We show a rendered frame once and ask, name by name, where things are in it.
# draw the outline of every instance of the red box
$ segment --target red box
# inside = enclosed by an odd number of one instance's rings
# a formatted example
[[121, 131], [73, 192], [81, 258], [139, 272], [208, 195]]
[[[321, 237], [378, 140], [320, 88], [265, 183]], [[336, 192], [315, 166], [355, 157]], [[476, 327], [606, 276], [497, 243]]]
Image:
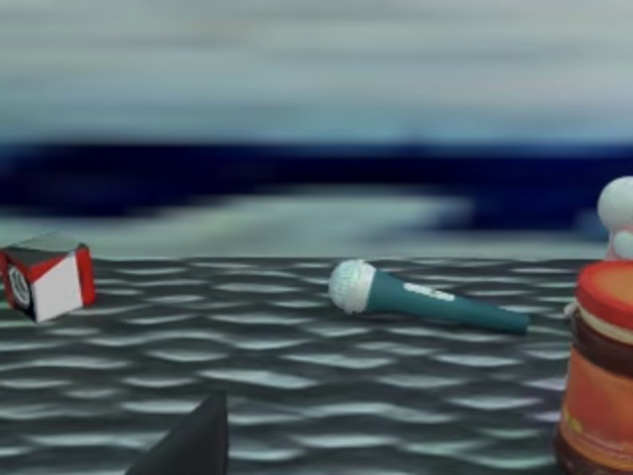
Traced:
[[1, 249], [0, 271], [9, 305], [37, 323], [95, 301], [90, 249], [60, 233]]

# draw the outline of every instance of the orange jar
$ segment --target orange jar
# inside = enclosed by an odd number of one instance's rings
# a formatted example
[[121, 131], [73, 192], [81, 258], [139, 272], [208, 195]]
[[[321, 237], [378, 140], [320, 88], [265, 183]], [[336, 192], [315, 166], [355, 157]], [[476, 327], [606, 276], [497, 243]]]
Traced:
[[589, 265], [576, 298], [558, 462], [570, 475], [633, 475], [633, 262]]

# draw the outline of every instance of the teal microphone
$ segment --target teal microphone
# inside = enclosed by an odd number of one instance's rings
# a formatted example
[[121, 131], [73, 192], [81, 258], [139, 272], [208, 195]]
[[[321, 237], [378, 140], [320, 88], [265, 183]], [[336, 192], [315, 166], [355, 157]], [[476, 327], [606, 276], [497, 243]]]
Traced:
[[329, 297], [347, 314], [394, 313], [524, 334], [527, 315], [410, 284], [361, 259], [338, 264], [329, 278]]

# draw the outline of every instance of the black and white patterned surface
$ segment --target black and white patterned surface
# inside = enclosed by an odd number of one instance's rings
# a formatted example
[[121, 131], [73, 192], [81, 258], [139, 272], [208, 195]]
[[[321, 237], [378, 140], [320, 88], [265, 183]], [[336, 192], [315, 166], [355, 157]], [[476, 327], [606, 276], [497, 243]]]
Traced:
[[527, 336], [349, 317], [334, 260], [96, 262], [99, 302], [0, 313], [0, 471], [120, 475], [214, 388], [231, 475], [550, 475], [580, 261], [382, 260], [535, 314]]

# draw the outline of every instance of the jar lid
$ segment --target jar lid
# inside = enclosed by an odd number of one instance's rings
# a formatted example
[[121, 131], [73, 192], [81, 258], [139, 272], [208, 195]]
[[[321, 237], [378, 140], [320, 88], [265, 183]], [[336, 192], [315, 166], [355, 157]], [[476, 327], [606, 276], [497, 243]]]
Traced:
[[576, 298], [594, 317], [633, 330], [633, 261], [588, 265], [581, 271]]

